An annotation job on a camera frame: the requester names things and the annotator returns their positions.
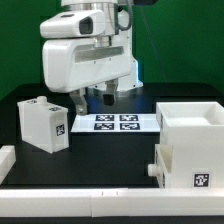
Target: small white box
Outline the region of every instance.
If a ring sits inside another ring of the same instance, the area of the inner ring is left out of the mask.
[[[160,144],[149,173],[165,188],[224,187],[224,108],[217,102],[157,103]]]
[[[18,103],[22,140],[49,153],[69,147],[68,109],[38,97]]]

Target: black tabletop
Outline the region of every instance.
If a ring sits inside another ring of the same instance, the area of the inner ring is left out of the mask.
[[[69,109],[69,130],[73,124],[75,106],[68,94],[51,93],[42,84],[23,85],[0,101],[0,144],[15,145],[16,164],[1,189],[34,188],[153,188],[155,178],[147,175],[146,168],[154,162],[154,147],[159,133],[79,133],[70,134],[70,147],[49,154],[21,140],[17,102],[47,96],[48,101]],[[103,105],[101,97],[86,96],[90,113],[155,113],[157,102],[217,101],[223,105],[223,95],[210,85],[198,83],[145,84],[143,93],[118,98],[114,106]],[[139,218],[75,218],[61,219],[85,223],[218,223],[221,217],[139,217]],[[7,219],[21,221],[25,219]],[[54,219],[41,219],[50,223]]]

